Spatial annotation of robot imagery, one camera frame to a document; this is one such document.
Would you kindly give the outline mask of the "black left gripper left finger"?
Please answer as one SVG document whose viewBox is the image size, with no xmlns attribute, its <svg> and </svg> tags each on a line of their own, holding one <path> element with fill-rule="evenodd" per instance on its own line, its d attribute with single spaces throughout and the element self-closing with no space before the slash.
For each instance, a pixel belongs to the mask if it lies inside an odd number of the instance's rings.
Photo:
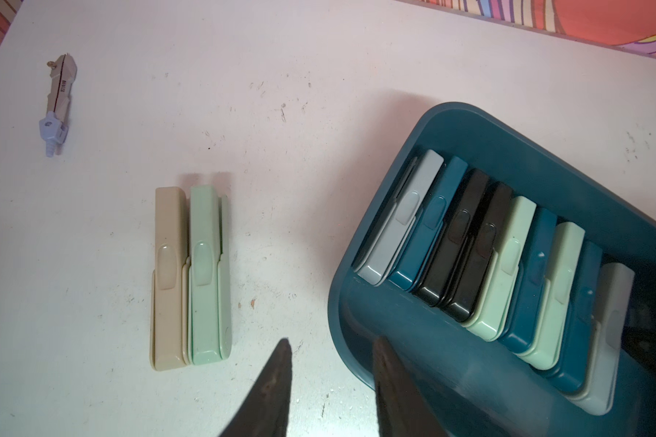
<svg viewBox="0 0 656 437">
<path fill-rule="evenodd" d="M 286 435 L 293 378 L 292 357 L 291 344 L 283 338 L 221 437 Z"/>
</svg>

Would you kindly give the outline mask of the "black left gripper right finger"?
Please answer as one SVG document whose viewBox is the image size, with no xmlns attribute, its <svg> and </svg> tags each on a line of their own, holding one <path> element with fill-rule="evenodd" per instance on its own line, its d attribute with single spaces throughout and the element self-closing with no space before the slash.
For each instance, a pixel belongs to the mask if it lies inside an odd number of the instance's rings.
<svg viewBox="0 0 656 437">
<path fill-rule="evenodd" d="M 373 365 L 380 436 L 448 436 L 384 336 L 374 342 Z"/>
</svg>

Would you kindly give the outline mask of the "teal plastic storage box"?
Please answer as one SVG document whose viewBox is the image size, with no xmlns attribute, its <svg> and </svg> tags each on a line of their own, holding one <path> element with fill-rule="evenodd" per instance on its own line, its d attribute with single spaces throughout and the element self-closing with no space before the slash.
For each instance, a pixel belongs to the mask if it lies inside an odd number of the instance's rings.
<svg viewBox="0 0 656 437">
<path fill-rule="evenodd" d="M 459 157 L 581 225 L 608 261 L 632 269 L 636 322 L 656 333 L 656 221 L 483 109 L 448 102 L 415 125 L 384 176 L 333 276 L 328 322 L 345 366 L 374 383 L 374 340 L 386 337 L 441 426 L 457 436 L 656 436 L 656 373 L 623 351 L 612 409 L 586 413 L 503 345 L 387 283 L 360 278 L 355 259 L 411 160 Z"/>
</svg>

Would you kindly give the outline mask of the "light green pliers group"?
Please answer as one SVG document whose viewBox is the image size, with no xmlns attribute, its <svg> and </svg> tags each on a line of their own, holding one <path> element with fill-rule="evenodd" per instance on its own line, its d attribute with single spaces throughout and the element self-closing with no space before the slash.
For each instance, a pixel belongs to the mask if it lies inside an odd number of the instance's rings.
<svg viewBox="0 0 656 437">
<path fill-rule="evenodd" d="M 188 352 L 202 365 L 228 359 L 233 347 L 230 208 L 211 185 L 191 188 L 190 207 Z"/>
</svg>

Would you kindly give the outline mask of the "black pruning pliers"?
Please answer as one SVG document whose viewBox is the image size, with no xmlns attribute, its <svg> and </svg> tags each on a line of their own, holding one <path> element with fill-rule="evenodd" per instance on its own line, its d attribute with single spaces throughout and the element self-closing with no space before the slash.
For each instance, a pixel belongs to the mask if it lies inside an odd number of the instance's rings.
<svg viewBox="0 0 656 437">
<path fill-rule="evenodd" d="M 454 276 L 446 288 L 446 297 L 438 306 L 457 322 L 463 323 L 472 317 L 512 193 L 511 187 L 496 182 L 488 188 L 477 207 Z"/>
<path fill-rule="evenodd" d="M 484 197 L 489 176 L 479 169 L 466 174 L 463 186 L 457 190 L 446 213 L 445 223 L 425 270 L 413 295 L 429 307 L 436 307 L 446 296 L 448 282 L 457 265 L 457 259 Z"/>
</svg>

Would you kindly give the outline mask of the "grey pruning pliers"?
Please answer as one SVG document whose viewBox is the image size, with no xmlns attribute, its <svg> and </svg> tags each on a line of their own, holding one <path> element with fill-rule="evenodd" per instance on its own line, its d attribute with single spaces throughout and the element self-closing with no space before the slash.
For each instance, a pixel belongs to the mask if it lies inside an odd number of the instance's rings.
<svg viewBox="0 0 656 437">
<path fill-rule="evenodd" d="M 443 163 L 444 158 L 435 151 L 426 151 L 413 158 L 397 180 L 355 260 L 355 272 L 368 284 L 377 286 L 386 279 Z"/>
</svg>

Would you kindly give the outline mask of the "teal pliers group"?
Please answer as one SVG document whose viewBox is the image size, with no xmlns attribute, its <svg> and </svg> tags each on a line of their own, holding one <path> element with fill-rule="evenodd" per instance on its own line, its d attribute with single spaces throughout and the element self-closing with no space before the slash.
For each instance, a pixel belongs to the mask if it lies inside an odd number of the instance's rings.
<svg viewBox="0 0 656 437">
<path fill-rule="evenodd" d="M 570 292 L 559 360 L 548 371 L 538 371 L 563 393 L 579 391 L 585 380 L 601 261 L 602 249 L 585 240 Z"/>
</svg>

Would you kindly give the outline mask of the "teal pruning pliers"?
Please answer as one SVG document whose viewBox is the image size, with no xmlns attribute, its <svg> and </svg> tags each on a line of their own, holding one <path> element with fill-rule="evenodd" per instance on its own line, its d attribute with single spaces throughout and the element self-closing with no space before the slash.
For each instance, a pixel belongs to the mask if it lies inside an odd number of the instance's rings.
<svg viewBox="0 0 656 437">
<path fill-rule="evenodd" d="M 426 259 L 437 242 L 437 236 L 444 226 L 446 212 L 467 169 L 468 164 L 465 160 L 452 157 L 439 172 L 409 238 L 399 253 L 395 267 L 388 277 L 398 289 L 411 291 L 415 287 Z"/>
</svg>

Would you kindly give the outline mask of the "grey pliers group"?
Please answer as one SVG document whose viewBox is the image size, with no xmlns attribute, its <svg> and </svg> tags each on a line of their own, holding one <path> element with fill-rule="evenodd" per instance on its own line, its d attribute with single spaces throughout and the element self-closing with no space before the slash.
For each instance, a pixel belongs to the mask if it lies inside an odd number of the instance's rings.
<svg viewBox="0 0 656 437">
<path fill-rule="evenodd" d="M 567 396 L 591 415 L 605 415 L 612 409 L 622 332 L 634 278 L 635 272 L 619 262 L 601 268 L 585 379 L 581 389 Z"/>
</svg>

